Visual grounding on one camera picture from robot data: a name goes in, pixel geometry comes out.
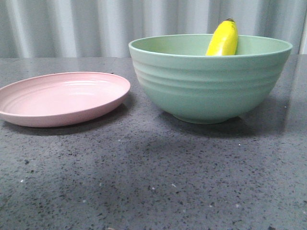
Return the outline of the yellow banana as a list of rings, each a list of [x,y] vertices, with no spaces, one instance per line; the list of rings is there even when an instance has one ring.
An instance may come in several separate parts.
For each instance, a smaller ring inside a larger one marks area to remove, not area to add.
[[[206,51],[207,56],[231,56],[236,53],[238,30],[232,18],[222,21],[213,33]]]

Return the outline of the green ribbed bowl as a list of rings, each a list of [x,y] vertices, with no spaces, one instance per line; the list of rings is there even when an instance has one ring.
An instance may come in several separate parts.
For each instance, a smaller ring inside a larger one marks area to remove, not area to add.
[[[147,37],[129,43],[138,82],[174,117],[214,124],[257,107],[272,91],[292,44],[241,35],[231,56],[207,56],[210,34]]]

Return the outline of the pink plate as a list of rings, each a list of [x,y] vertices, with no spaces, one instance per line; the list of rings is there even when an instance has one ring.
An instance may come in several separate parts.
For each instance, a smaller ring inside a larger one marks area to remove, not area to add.
[[[66,72],[21,80],[0,90],[0,117],[26,127],[60,127],[103,116],[123,103],[130,82],[101,72]]]

